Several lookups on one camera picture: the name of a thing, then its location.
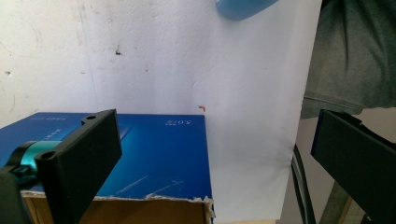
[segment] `red mark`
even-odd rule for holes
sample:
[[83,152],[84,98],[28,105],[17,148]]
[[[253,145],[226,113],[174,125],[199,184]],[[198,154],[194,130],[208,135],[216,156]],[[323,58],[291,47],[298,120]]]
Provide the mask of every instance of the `red mark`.
[[203,109],[204,112],[206,111],[206,107],[204,105],[198,105],[198,108]]

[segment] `cardboard box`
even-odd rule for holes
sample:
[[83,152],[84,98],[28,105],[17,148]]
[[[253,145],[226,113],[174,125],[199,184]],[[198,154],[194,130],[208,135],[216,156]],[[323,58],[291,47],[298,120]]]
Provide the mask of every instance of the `cardboard box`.
[[[0,129],[0,166],[24,142],[62,140],[88,115],[37,113]],[[118,122],[123,155],[80,223],[211,223],[205,117],[120,114]],[[41,187],[22,195],[35,223],[52,223]]]

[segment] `screw hole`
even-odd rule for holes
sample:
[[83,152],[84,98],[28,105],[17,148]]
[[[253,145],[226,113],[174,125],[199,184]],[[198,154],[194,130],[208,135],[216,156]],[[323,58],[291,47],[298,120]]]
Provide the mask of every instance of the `screw hole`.
[[41,155],[41,159],[46,160],[51,158],[53,155],[55,155],[55,151],[49,151]]

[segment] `gray cloth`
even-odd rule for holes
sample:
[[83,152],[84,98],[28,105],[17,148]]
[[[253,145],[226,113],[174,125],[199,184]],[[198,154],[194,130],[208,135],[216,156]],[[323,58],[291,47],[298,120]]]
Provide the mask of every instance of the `gray cloth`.
[[324,1],[302,119],[396,106],[396,1]]

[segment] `white board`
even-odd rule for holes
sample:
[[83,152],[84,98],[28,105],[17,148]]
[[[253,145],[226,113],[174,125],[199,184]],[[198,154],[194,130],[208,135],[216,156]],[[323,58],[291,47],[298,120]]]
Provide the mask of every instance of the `white board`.
[[204,114],[216,222],[277,219],[319,7],[229,21],[208,0],[7,1],[0,126],[37,111]]

